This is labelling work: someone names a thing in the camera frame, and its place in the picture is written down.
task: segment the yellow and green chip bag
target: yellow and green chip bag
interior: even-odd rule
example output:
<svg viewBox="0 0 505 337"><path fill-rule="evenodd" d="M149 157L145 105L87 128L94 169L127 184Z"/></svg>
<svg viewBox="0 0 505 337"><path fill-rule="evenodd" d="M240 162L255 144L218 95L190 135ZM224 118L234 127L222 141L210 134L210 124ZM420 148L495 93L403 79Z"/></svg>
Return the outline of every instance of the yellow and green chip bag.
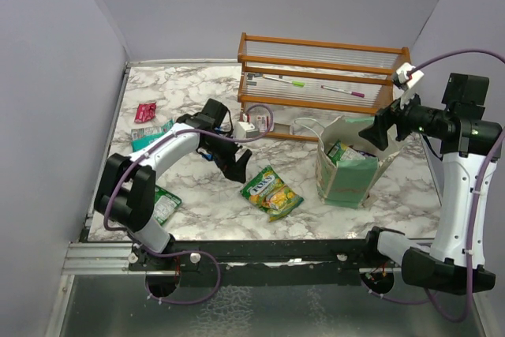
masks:
<svg viewBox="0 0 505 337"><path fill-rule="evenodd" d="M271 166L265 167L241 191L242 196L268 213L269 221L275 221L288 215L303 201L275 173Z"/></svg>

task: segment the marker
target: marker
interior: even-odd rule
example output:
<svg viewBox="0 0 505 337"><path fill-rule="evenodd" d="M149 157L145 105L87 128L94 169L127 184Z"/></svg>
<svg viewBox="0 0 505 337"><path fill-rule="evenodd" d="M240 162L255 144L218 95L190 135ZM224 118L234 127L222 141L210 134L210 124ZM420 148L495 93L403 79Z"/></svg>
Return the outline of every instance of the marker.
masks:
<svg viewBox="0 0 505 337"><path fill-rule="evenodd" d="M305 86L305 83L304 82L300 82L300 81L289 81L287 79L267 77L266 75L263 75L263 78L269 79L270 81L289 83L289 84L292 84L293 86L298 86L298 87L304 87Z"/></svg>
<svg viewBox="0 0 505 337"><path fill-rule="evenodd" d="M348 91L348 90L342 90L340 88L335 88L335 87L328 87L328 86L321 86L321 88L325 90L330 90L330 91L335 91L335 92L341 92L342 94L347 94L347 95L352 95L352 96L357 96L359 98L364 98L365 94L361 92L354 92L354 91Z"/></svg>

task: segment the red snack package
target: red snack package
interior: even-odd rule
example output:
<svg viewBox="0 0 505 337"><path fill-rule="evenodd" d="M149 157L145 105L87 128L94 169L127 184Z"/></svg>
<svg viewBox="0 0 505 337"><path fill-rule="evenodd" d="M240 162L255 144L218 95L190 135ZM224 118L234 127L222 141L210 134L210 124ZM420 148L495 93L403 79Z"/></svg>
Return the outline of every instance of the red snack package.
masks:
<svg viewBox="0 0 505 337"><path fill-rule="evenodd" d="M135 115L135 122L148 122L155 117L156 103L140 104Z"/></svg>

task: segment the white marble tabletop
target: white marble tabletop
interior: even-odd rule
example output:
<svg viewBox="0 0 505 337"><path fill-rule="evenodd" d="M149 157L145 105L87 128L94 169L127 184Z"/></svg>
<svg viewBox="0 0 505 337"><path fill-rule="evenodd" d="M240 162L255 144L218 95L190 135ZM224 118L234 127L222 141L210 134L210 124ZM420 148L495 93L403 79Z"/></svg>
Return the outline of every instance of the white marble tabletop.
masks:
<svg viewBox="0 0 505 337"><path fill-rule="evenodd" d="M193 114L210 97L229 107L236 120L240 72L237 65L132 68L110 153L132 152L132 128L163 125L169 118ZM153 102L157 104L155 119L135 124L138 104ZM311 110L295 110L298 116L313 116ZM337 115L318 114L327 122ZM411 140L374 185L371 194L377 201L359 209L321 203L314 169L316 147L314 143L266 138L248 145L252 150L248 180L270 164L287 185L305 198L286 218L272 223L240 195L242 184L226 180L214 163L198 154L186 155L157 182L183 201L165 223L165 229L178 240L363 238L375 225L400 230L411 238L434 236L440 201L419 138ZM103 217L95 212L89 241L127 239L122 232L105 230Z"/></svg>

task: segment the bag handle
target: bag handle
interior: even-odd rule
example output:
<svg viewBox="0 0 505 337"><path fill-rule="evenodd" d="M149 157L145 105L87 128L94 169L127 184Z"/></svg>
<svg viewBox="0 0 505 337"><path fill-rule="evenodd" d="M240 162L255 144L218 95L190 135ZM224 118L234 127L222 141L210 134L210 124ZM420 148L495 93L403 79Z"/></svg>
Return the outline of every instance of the bag handle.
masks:
<svg viewBox="0 0 505 337"><path fill-rule="evenodd" d="M321 124L320 122L318 122L315 118L295 118L294 119L294 124L302 126L302 127L306 128L306 129L310 130L312 133L314 133L317 136L317 138L321 139L321 135L318 132L316 132L314 129L310 128L309 126L306 126L306 125L303 125L303 124L299 124L298 120L310 120L311 122L315 122L321 128L324 129L326 127L323 124Z"/></svg>

